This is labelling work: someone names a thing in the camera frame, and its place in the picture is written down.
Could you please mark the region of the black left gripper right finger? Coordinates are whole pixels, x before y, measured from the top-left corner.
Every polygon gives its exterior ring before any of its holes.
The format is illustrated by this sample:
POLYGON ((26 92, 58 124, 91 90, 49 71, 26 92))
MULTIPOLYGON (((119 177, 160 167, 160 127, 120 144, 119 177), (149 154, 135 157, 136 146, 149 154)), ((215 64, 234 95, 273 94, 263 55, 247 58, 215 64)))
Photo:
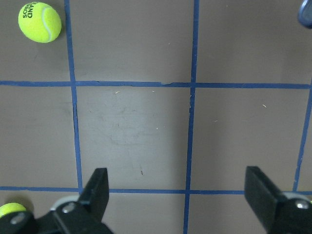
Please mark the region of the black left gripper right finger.
POLYGON ((268 234, 312 232, 311 200, 281 191, 257 166, 246 167, 244 196, 268 234))

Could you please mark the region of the tennis ball near arm base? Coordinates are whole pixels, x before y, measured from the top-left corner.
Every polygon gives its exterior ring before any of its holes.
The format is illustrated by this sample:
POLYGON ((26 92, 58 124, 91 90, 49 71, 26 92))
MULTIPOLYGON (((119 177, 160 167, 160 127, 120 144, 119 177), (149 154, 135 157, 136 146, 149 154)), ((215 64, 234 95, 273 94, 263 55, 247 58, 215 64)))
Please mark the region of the tennis ball near arm base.
POLYGON ((0 207, 0 217, 5 215, 15 213, 15 212, 25 212, 26 208, 19 203, 7 203, 0 207))

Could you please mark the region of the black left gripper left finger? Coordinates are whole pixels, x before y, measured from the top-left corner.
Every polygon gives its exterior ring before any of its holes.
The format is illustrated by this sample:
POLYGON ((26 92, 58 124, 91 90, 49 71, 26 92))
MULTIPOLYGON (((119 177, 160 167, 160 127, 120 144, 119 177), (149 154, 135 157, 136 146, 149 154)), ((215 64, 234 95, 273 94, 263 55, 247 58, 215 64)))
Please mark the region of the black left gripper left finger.
POLYGON ((97 168, 76 201, 59 205, 53 213, 62 234, 111 234, 102 222, 109 201, 108 172, 97 168))

